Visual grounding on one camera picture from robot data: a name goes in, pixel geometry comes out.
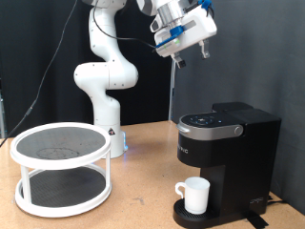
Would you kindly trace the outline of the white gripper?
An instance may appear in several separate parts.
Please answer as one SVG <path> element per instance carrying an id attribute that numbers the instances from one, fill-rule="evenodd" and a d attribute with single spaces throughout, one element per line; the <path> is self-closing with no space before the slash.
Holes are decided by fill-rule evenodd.
<path id="1" fill-rule="evenodd" d="M 216 35 L 217 27 L 210 14 L 201 6 L 186 13 L 178 20 L 177 27 L 181 26 L 183 32 L 172 38 L 171 27 L 166 26 L 154 34 L 156 52 L 163 57 L 172 56 L 173 61 L 179 69 L 186 66 L 186 62 L 178 52 L 199 43 L 201 57 L 210 57 L 209 40 L 207 38 Z"/>

